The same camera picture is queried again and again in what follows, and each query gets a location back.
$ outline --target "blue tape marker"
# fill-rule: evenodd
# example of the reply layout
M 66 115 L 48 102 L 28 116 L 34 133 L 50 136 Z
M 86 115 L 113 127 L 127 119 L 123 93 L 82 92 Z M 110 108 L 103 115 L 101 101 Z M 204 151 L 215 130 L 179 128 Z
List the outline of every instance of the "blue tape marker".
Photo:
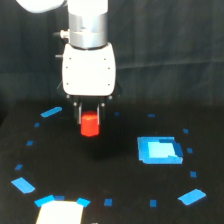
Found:
M 197 178 L 197 173 L 195 171 L 190 171 L 190 175 L 193 178 Z
M 198 189 L 195 189 L 181 197 L 178 198 L 178 200 L 182 201 L 185 205 L 190 205 L 201 198 L 204 198 L 206 194 Z
M 55 201 L 64 201 L 65 196 L 54 196 Z
M 184 132 L 185 134 L 188 134 L 188 133 L 189 133 L 188 129 L 183 129 L 183 132 Z
M 79 198 L 77 200 L 77 204 L 82 205 L 83 207 L 87 207 L 89 205 L 90 201 L 83 199 L 83 198 Z
M 155 114 L 148 114 L 148 117 L 155 117 Z
M 33 141 L 28 141 L 28 142 L 26 143 L 26 145 L 27 145 L 27 146 L 31 146 L 31 145 L 33 145 Z
M 105 199 L 104 206 L 112 206 L 112 199 Z
M 187 152 L 188 153 L 193 153 L 193 149 L 192 148 L 187 148 Z
M 49 116 L 51 116 L 53 114 L 56 114 L 56 113 L 58 113 L 60 111 L 62 111 L 62 108 L 61 107 L 55 107 L 55 108 L 53 108 L 51 110 L 48 110 L 48 111 L 42 113 L 41 116 L 42 117 L 49 117 Z
M 55 201 L 53 195 L 49 195 L 45 198 L 41 198 L 41 199 L 35 201 L 34 203 L 37 205 L 37 207 L 41 207 L 42 205 L 44 205 L 50 201 Z
M 20 170 L 21 168 L 22 168 L 22 164 L 18 164 L 17 166 L 16 166 L 16 168 L 15 168 L 15 170 Z
M 150 158 L 148 143 L 160 142 L 161 140 L 174 140 L 174 137 L 139 137 L 139 160 L 146 164 L 182 164 L 183 158 L 178 156 L 168 156 L 167 158 Z
M 34 127 L 35 128 L 39 128 L 40 127 L 40 123 L 35 123 Z
M 157 207 L 157 201 L 156 200 L 150 200 L 150 207 Z
M 160 143 L 176 143 L 174 139 L 159 139 Z
M 24 180 L 22 177 L 11 181 L 11 183 L 15 187 L 17 187 L 20 191 L 22 191 L 24 194 L 31 193 L 35 190 L 35 188 L 31 184 L 29 184 L 26 180 Z

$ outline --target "black table surface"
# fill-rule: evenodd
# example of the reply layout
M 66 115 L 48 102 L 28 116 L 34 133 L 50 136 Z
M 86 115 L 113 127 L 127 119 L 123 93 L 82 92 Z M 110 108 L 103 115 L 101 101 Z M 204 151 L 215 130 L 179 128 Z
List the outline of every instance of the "black table surface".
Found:
M 55 106 L 63 110 L 40 116 Z M 107 108 L 100 135 L 87 138 L 80 134 L 71 105 L 20 103 L 0 129 L 0 224 L 36 223 L 34 201 L 48 195 L 90 200 L 82 224 L 221 224 L 223 124 L 223 108 L 114 105 Z M 143 136 L 174 136 L 182 146 L 183 164 L 139 161 L 137 137 Z M 29 140 L 32 146 L 26 146 Z M 15 171 L 17 164 L 23 165 L 20 171 Z M 190 171 L 197 172 L 196 179 Z M 32 193 L 23 194 L 11 183 L 20 177 L 35 187 Z M 190 206 L 178 200 L 194 189 L 207 196 Z M 104 206 L 106 198 L 113 199 L 112 207 Z M 151 199 L 157 200 L 156 208 L 150 208 Z

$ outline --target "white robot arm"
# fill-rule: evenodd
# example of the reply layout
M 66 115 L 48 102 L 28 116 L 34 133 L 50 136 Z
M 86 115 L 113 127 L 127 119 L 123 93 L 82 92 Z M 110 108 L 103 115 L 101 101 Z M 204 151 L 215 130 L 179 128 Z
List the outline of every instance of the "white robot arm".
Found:
M 68 5 L 69 29 L 62 56 L 62 82 L 67 98 L 72 98 L 81 124 L 80 97 L 98 96 L 97 106 L 105 107 L 105 97 L 115 91 L 116 63 L 112 44 L 107 40 L 108 0 L 16 0 L 32 13 L 43 13 Z

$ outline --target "red cube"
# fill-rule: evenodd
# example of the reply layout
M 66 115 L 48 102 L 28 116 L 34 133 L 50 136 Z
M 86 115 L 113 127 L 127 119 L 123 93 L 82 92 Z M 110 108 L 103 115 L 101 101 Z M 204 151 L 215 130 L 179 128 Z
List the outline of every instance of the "red cube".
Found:
M 92 137 L 99 134 L 98 115 L 94 111 L 87 111 L 82 114 L 81 134 Z

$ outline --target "black background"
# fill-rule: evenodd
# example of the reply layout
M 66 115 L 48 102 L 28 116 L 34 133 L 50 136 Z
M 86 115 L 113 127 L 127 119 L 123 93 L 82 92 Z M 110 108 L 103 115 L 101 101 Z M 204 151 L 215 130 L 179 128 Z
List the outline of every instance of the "black background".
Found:
M 62 112 L 40 113 L 55 106 Z M 154 113 L 155 118 L 147 115 Z M 70 104 L 18 104 L 0 129 L 0 221 L 34 224 L 35 200 L 64 195 L 90 200 L 82 224 L 220 224 L 224 220 L 223 108 L 120 105 L 107 107 L 97 137 L 81 136 Z M 40 122 L 39 128 L 34 124 Z M 137 137 L 174 136 L 182 165 L 147 165 L 138 160 Z M 26 146 L 33 140 L 32 146 Z M 23 164 L 15 171 L 17 164 Z M 190 177 L 197 172 L 197 178 Z M 36 189 L 23 194 L 11 184 L 23 177 Z M 185 206 L 177 198 L 200 189 L 207 197 Z M 105 198 L 113 199 L 105 207 Z M 157 208 L 150 208 L 151 199 Z
M 117 103 L 223 105 L 222 0 L 109 0 L 108 41 L 124 94 Z M 59 99 L 67 7 L 26 12 L 0 1 L 0 120 L 19 100 Z

